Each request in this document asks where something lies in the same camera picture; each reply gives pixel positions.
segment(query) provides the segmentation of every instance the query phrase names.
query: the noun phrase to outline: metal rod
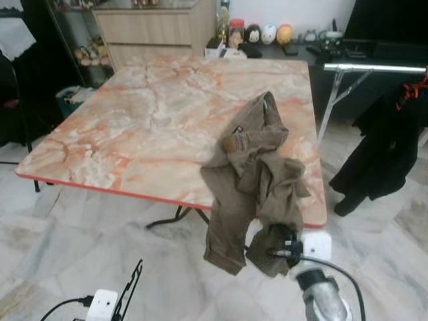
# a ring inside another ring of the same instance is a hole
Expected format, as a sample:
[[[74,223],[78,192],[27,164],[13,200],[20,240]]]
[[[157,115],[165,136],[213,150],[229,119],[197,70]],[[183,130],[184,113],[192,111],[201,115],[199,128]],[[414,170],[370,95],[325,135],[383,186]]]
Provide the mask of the metal rod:
[[[161,224],[168,224],[168,223],[175,223],[178,222],[182,219],[184,219],[184,217],[190,212],[191,208],[187,207],[181,214],[181,206],[179,206],[179,208],[177,209],[177,212],[175,213],[175,217],[173,219],[161,219],[160,221],[155,221],[153,223],[150,223],[148,225],[146,225],[146,229],[151,229],[157,225],[161,225]]]
[[[332,109],[334,106],[334,100],[337,97],[337,93],[339,91],[340,84],[342,83],[344,74],[345,74],[345,71],[337,70],[336,74],[334,75],[332,91],[330,93],[330,97],[327,103],[327,108],[322,117],[321,127],[318,133],[318,145],[321,143],[322,137],[324,136],[324,132],[326,131],[327,123],[328,123],[328,120],[330,119],[330,114],[332,113]]]
[[[199,216],[206,222],[206,224],[209,224],[209,218],[205,215],[205,213],[201,209],[195,209],[196,212],[199,214]]]
[[[28,153],[31,153],[31,151],[33,150],[33,146],[31,145],[31,139],[29,137],[29,130],[28,130],[28,124],[27,124],[27,115],[25,113],[24,100],[23,100],[23,97],[21,95],[21,90],[19,89],[18,77],[16,76],[15,67],[13,66],[13,64],[11,64],[11,69],[12,69],[13,77],[15,78],[16,93],[17,93],[18,100],[19,100],[19,105],[18,106],[19,106],[19,111],[21,112],[21,118],[22,118],[23,125],[24,125],[25,143],[27,145]],[[35,192],[36,193],[40,192],[39,182],[37,182],[36,180],[34,180],[33,182],[34,182]]]
[[[357,79],[352,85],[350,85],[346,90],[343,91],[337,98],[333,101],[333,106],[337,104],[339,101],[341,101],[343,98],[347,97],[351,92],[354,91],[355,88],[358,87],[359,84],[361,84],[367,77],[369,77],[372,74],[373,70],[369,70],[365,72],[359,79]]]
[[[398,72],[406,74],[424,74],[427,68],[406,67],[406,66],[382,66],[382,65],[360,65],[360,64],[324,64],[324,70],[348,71],[348,72],[368,72],[370,70],[378,72]]]

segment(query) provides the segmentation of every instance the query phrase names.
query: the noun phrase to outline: black cable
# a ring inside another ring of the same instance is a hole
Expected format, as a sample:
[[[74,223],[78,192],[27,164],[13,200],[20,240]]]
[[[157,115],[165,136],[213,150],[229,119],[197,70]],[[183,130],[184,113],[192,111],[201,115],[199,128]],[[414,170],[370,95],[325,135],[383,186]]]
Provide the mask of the black cable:
[[[355,279],[347,271],[337,266],[336,264],[330,263],[329,261],[324,261],[323,259],[316,259],[315,257],[308,257],[303,255],[286,255],[286,254],[283,254],[283,251],[270,251],[270,254],[278,257],[284,257],[287,259],[301,259],[303,261],[311,261],[311,262],[319,263],[319,264],[328,266],[329,268],[332,268],[337,272],[340,272],[341,274],[346,276],[352,282],[355,288],[356,296],[358,297],[358,303],[360,304],[361,321],[366,321],[366,310],[364,309],[364,300],[362,299],[360,287],[358,286]]]
[[[46,318],[47,318],[47,317],[48,317],[48,316],[49,316],[53,311],[55,311],[56,309],[58,309],[60,306],[64,306],[64,305],[69,304],[69,303],[72,303],[72,302],[79,302],[79,303],[82,303],[84,307],[89,307],[89,306],[91,305],[91,303],[92,303],[92,300],[93,300],[93,299],[94,299],[94,297],[93,297],[93,296],[86,296],[85,298],[76,298],[76,299],[70,299],[70,300],[63,301],[63,302],[61,302],[61,303],[57,304],[56,306],[54,306],[51,310],[49,310],[49,311],[47,312],[47,314],[45,314],[45,315],[43,316],[43,318],[42,318],[40,321],[45,321],[45,320],[46,320]]]

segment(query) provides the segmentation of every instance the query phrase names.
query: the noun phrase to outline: black jacket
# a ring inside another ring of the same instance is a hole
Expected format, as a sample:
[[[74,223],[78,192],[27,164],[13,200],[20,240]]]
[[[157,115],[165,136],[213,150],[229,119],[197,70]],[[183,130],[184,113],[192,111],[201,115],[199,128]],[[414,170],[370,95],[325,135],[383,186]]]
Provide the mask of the black jacket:
[[[417,159],[419,133],[428,125],[428,95],[420,90],[417,98],[400,104],[403,94],[403,87],[394,88],[354,122],[364,138],[330,181],[345,194],[337,214],[350,213],[366,196],[373,200],[405,184]]]

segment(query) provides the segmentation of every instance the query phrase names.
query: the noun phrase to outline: black stand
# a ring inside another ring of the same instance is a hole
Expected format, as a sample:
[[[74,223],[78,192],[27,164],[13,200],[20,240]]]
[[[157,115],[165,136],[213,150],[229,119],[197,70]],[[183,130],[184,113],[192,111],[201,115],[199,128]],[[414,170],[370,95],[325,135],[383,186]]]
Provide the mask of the black stand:
[[[183,212],[181,212],[182,208],[183,206],[179,205],[179,207],[177,208],[177,211],[175,212],[175,217],[173,219],[161,219],[160,221],[155,221],[153,223],[146,225],[146,229],[151,229],[152,227],[155,227],[157,225],[175,223],[184,219],[185,216],[189,214],[189,212],[192,210],[192,208],[186,207],[186,209]],[[206,222],[206,224],[209,224],[209,218],[205,215],[205,213],[201,209],[194,209],[194,210],[199,214],[199,216],[204,220],[204,222]]]

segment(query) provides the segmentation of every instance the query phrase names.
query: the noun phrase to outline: jar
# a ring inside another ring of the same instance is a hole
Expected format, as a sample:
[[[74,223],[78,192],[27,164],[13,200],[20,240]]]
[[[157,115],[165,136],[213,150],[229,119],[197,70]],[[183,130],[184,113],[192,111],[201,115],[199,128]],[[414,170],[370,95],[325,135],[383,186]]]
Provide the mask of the jar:
[[[243,34],[245,22],[242,19],[232,19],[229,27],[229,47],[238,48],[240,43],[243,43]]]

